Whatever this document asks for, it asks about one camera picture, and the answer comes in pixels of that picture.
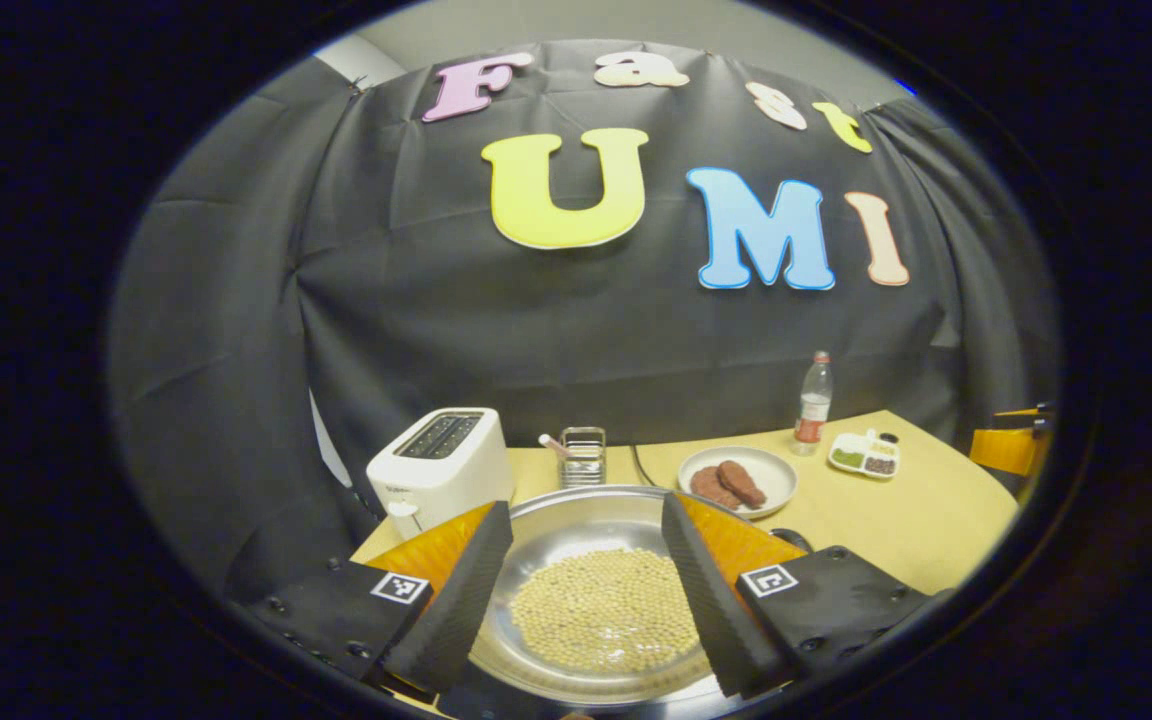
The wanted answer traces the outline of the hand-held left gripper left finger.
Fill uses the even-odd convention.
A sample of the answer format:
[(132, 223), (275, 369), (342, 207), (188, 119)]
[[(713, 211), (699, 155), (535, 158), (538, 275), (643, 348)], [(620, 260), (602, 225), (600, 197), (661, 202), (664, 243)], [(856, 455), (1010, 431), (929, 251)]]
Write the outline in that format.
[(247, 594), (238, 607), (355, 682), (435, 696), (467, 665), (511, 543), (508, 503), (488, 502), (376, 559), (338, 561)]

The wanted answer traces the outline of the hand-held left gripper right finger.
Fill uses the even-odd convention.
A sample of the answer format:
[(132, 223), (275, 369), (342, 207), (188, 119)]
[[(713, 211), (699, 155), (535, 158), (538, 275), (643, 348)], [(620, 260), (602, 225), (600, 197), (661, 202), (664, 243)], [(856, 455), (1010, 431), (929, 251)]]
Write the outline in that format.
[(664, 497), (660, 530), (726, 696), (838, 675), (937, 606), (840, 544), (809, 553), (699, 497)]

